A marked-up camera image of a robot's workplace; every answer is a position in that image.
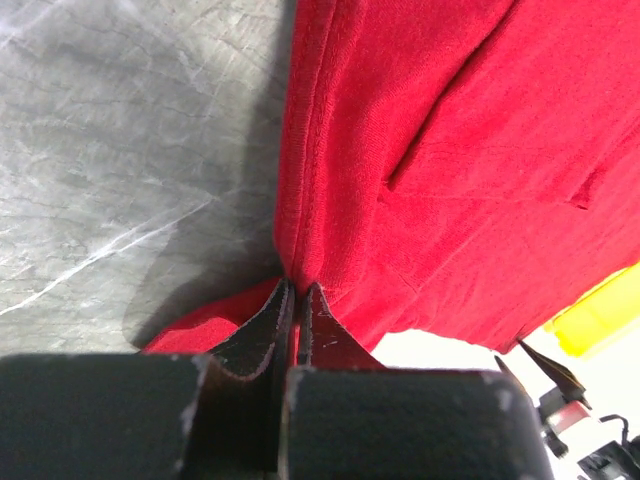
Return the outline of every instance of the black cable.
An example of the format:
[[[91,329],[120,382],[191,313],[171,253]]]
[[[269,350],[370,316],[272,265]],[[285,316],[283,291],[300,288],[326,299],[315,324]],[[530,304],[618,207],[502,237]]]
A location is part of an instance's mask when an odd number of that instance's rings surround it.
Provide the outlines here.
[[[629,446],[629,420],[627,420],[623,416],[617,415],[615,413],[613,415],[605,415],[604,417],[600,418],[600,421],[602,423],[610,422],[611,420],[620,420],[620,421],[622,421],[622,442],[621,442],[621,445],[624,448],[627,448]]]

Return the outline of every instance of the yellow plastic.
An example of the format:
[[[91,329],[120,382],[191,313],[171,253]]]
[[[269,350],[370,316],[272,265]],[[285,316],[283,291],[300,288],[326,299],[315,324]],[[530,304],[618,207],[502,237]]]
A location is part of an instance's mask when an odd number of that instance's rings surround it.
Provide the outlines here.
[[[640,263],[617,272],[545,325],[568,355],[592,355],[640,325]]]

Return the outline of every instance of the red t-shirt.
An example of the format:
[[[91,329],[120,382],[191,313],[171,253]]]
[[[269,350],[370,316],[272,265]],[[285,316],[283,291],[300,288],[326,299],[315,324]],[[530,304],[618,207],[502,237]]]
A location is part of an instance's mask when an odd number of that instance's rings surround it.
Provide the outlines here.
[[[365,347],[408,328],[500,351],[640,260],[632,0],[299,2],[275,241]],[[211,348],[274,281],[177,322]]]

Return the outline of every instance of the gray stone surface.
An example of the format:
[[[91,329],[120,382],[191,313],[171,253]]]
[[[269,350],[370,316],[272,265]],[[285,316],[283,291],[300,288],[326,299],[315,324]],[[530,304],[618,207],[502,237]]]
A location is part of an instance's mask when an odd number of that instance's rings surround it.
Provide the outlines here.
[[[0,355],[133,350],[279,271],[294,8],[0,3]]]

